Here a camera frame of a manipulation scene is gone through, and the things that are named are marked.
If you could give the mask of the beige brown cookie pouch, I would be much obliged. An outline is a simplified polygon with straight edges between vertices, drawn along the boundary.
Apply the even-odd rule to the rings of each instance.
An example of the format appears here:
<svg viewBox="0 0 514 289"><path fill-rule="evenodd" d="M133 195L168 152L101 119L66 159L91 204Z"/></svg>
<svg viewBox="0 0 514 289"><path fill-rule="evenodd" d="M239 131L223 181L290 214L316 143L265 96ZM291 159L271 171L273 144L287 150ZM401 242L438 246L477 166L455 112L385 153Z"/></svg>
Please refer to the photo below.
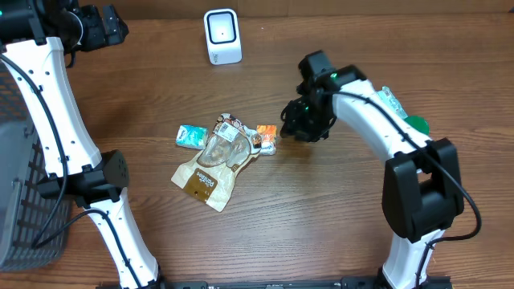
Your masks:
<svg viewBox="0 0 514 289"><path fill-rule="evenodd" d="M263 139L230 113L221 114L206 148L178 166L171 181L191 197L221 212L239 173L261 151Z"/></svg>

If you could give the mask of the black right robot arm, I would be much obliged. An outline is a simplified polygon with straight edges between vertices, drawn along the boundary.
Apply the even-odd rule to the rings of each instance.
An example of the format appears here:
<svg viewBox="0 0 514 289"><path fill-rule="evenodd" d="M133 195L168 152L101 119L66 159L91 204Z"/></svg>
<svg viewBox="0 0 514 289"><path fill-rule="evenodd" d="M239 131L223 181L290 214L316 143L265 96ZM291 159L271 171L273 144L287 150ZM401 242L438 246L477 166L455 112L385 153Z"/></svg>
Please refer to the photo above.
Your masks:
<svg viewBox="0 0 514 289"><path fill-rule="evenodd" d="M463 212L459 160L448 139L432 140L380 99L355 66L336 69L323 51L298 64L303 77L281 113L282 137L328 138L337 120L357 132L384 165L381 207L393 231L389 256L373 278L342 279L344 288L450 288L426 273L432 250Z"/></svg>

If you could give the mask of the small orange snack packet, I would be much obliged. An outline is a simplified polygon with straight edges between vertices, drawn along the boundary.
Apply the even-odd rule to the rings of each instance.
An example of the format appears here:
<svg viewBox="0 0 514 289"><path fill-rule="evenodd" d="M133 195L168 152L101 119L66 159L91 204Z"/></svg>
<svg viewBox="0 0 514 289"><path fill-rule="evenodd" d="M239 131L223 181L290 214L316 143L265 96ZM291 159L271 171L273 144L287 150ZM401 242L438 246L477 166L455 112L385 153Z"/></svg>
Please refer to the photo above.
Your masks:
<svg viewBox="0 0 514 289"><path fill-rule="evenodd" d="M271 124L260 124L256 130L262 137L260 154L266 156L275 155L277 127Z"/></svg>

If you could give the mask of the green wet wipes pack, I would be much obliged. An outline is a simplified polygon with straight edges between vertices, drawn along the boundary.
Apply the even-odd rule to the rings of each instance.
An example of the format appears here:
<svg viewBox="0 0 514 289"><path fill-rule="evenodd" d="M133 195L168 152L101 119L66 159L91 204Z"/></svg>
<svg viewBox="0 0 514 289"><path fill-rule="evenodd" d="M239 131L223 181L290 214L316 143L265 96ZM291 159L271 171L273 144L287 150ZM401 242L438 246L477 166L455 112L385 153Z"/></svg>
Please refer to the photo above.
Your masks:
<svg viewBox="0 0 514 289"><path fill-rule="evenodd" d="M395 112L401 119L408 117L406 111L402 107L400 101L394 96L389 87L383 86L380 91L377 92L380 100L393 112Z"/></svg>

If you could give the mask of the green lid cream jar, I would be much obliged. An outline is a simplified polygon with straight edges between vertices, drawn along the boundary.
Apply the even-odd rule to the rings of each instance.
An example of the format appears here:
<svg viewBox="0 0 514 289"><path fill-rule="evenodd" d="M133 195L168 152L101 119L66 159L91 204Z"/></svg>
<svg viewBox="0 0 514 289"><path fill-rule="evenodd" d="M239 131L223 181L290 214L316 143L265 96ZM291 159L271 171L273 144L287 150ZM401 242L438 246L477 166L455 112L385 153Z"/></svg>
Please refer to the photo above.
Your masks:
<svg viewBox="0 0 514 289"><path fill-rule="evenodd" d="M420 133L425 135L430 134L430 125L428 122L421 116L408 116L404 119L404 121L409 124L412 128L415 128Z"/></svg>

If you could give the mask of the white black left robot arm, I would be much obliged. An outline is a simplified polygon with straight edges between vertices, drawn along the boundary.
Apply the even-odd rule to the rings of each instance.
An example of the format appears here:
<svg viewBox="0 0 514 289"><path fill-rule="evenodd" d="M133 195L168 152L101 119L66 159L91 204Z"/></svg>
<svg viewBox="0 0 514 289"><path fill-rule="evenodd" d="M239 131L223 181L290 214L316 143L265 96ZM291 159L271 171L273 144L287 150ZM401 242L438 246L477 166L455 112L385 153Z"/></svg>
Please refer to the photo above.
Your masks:
<svg viewBox="0 0 514 289"><path fill-rule="evenodd" d="M1 4L1 61L14 77L39 134L45 177L39 194L71 198L99 230L121 288L163 288L161 268L129 206L129 170L118 150L101 152L80 115L67 69L79 51L124 42L129 29L111 5L9 0Z"/></svg>

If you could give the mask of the small teal tissue pack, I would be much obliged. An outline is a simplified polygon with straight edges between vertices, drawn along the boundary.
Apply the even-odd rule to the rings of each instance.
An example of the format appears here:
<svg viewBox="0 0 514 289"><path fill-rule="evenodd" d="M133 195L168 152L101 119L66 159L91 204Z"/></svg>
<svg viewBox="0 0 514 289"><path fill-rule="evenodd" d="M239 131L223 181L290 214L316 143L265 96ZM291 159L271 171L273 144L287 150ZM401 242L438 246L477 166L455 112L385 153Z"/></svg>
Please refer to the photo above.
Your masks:
<svg viewBox="0 0 514 289"><path fill-rule="evenodd" d="M203 150L206 147L209 137L207 128L181 125L177 132L176 144L188 149Z"/></svg>

